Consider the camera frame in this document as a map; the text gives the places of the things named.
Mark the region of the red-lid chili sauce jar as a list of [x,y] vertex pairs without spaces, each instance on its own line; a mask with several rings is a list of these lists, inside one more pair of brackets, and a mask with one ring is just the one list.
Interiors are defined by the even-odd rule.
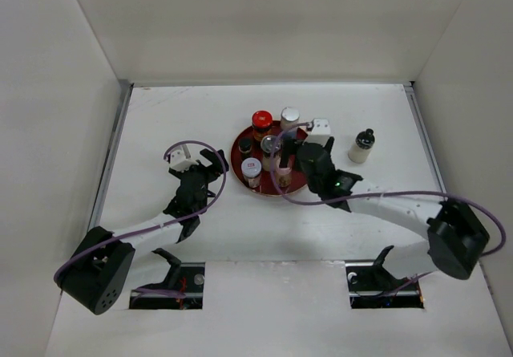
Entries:
[[252,115],[252,137],[260,143],[269,134],[273,126],[273,116],[266,110],[259,110]]

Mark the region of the small black-cap spice bottle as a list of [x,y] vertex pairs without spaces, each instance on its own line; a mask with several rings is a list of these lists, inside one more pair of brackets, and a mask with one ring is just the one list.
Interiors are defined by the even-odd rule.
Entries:
[[242,160],[245,160],[252,156],[252,139],[248,137],[243,137],[238,141],[238,149],[240,153],[240,157]]

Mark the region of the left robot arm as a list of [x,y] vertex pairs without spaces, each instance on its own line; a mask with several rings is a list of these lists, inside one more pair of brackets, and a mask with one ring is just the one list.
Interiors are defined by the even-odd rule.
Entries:
[[169,172],[180,184],[175,196],[162,213],[149,221],[115,232],[101,226],[90,229],[71,258],[54,275],[59,289],[100,315],[109,310],[123,291],[132,262],[141,255],[155,254],[166,263],[152,273],[153,283],[136,287],[131,292],[130,307],[152,308],[154,301],[166,298],[172,307],[197,306],[199,287],[193,272],[183,272],[182,262],[165,250],[166,245],[180,243],[193,234],[200,215],[218,199],[219,193],[209,185],[225,181],[229,171],[224,152],[205,146],[200,155],[208,160],[193,160],[185,144],[165,153]]

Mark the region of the white-lid low jar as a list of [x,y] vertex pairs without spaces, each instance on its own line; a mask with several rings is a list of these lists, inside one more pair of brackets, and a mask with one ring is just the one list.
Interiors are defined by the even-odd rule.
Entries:
[[256,189],[260,186],[262,165],[258,159],[249,157],[243,160],[241,172],[244,182],[249,188]]

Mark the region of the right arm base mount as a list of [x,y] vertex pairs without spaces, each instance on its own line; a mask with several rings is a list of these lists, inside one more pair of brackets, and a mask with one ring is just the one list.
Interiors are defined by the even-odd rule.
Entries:
[[396,279],[383,263],[393,249],[387,246],[372,262],[345,264],[349,304],[354,310],[364,309],[423,309],[424,303],[418,281]]

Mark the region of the pink-lid spice jar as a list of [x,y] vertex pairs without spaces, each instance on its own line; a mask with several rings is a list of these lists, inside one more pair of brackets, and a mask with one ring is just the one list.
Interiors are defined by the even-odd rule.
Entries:
[[290,167],[280,168],[275,171],[278,186],[281,189],[288,188],[292,183],[292,169]]

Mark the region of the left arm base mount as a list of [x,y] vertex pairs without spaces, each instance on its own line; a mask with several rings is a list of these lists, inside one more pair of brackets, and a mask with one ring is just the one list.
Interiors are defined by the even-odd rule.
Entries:
[[130,310],[201,310],[204,302],[206,265],[183,263],[167,250],[152,251],[168,264],[160,282],[148,283],[131,291]]

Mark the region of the black round-top grinder bottle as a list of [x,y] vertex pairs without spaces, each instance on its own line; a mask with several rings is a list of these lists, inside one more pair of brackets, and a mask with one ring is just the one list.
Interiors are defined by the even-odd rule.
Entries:
[[356,164],[365,163],[375,141],[376,138],[372,128],[367,128],[366,130],[359,132],[348,151],[349,159]]

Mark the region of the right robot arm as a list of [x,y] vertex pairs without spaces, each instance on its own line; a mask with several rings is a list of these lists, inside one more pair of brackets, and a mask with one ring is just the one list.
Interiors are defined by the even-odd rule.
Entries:
[[332,139],[324,145],[287,139],[281,163],[292,160],[321,203],[379,218],[421,238],[413,245],[389,245],[378,255],[371,271],[377,287],[387,290],[401,278],[437,270],[458,280],[471,276],[490,235],[467,202],[435,192],[388,193],[358,174],[337,169],[332,146]]

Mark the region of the tall silver-lid blue-label jar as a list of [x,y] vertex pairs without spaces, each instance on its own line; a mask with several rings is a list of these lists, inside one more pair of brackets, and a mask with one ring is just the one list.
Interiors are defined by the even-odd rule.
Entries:
[[297,124],[299,123],[300,112],[296,108],[286,107],[281,111],[280,128],[284,138],[295,139],[297,137]]

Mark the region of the clear-dome-lid spice jar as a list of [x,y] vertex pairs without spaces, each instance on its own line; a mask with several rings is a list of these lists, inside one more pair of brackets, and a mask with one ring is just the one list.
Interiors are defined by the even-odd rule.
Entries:
[[262,165],[262,169],[265,172],[269,172],[269,170],[270,170],[272,150],[274,150],[274,156],[278,157],[280,155],[281,147],[282,147],[282,140],[278,140],[277,136],[267,135],[261,140],[261,151],[262,151],[261,165]]

